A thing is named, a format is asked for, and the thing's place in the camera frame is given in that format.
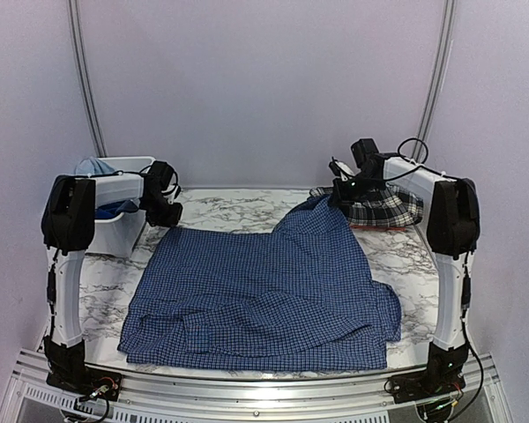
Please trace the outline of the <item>blue checked shirt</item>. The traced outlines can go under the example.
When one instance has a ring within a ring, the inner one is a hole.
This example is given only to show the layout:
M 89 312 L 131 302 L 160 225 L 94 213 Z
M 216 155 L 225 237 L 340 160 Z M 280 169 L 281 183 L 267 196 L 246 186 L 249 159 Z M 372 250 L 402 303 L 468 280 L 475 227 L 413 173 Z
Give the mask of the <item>blue checked shirt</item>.
M 328 197 L 312 197 L 269 233 L 169 230 L 130 301 L 118 348 L 130 363 L 170 367 L 383 369 L 401 316 L 346 217 Z

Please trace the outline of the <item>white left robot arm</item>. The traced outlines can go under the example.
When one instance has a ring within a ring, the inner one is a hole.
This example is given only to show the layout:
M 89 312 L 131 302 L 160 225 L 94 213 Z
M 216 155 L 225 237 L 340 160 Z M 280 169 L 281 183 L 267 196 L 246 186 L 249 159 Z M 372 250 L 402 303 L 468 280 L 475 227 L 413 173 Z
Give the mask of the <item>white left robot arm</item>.
M 46 339 L 50 344 L 71 349 L 83 342 L 79 284 L 85 254 L 95 236 L 96 211 L 132 201 L 150 226 L 173 227 L 183 211 L 175 201 L 180 191 L 178 173 L 159 160 L 140 170 L 57 176 L 41 219 L 48 258 Z

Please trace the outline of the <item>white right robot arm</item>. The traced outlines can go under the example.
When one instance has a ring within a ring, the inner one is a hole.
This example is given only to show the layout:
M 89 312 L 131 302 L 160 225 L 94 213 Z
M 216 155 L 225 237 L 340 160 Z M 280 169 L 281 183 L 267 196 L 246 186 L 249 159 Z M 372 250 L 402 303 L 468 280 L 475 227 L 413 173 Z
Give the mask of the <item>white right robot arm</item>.
M 400 151 L 380 152 L 372 138 L 351 146 L 357 170 L 335 158 L 329 168 L 332 202 L 347 205 L 368 189 L 394 184 L 423 201 L 422 239 L 434 257 L 439 300 L 436 331 L 431 344 L 442 351 L 458 350 L 467 342 L 466 318 L 472 301 L 472 266 L 481 234 L 475 184 L 438 172 Z

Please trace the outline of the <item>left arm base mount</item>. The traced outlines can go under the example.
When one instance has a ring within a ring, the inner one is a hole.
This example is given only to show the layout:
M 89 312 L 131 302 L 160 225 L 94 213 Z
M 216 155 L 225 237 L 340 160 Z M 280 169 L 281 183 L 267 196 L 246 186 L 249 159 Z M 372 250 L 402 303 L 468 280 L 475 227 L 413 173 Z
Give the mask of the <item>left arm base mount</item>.
M 48 361 L 47 384 L 77 393 L 85 400 L 102 396 L 108 401 L 119 398 L 123 376 L 120 373 L 89 367 L 85 363 L 85 341 L 68 347 L 58 345 L 51 336 L 43 339 Z

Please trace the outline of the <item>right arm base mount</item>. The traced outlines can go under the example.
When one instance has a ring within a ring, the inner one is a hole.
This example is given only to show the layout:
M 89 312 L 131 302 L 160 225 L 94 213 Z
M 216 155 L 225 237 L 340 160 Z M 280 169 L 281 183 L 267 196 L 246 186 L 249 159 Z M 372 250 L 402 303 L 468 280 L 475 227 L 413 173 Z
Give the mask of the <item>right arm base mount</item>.
M 384 390 L 392 395 L 395 404 L 462 390 L 466 386 L 463 366 L 468 353 L 467 344 L 445 350 L 431 342 L 426 368 L 391 376 L 384 385 Z

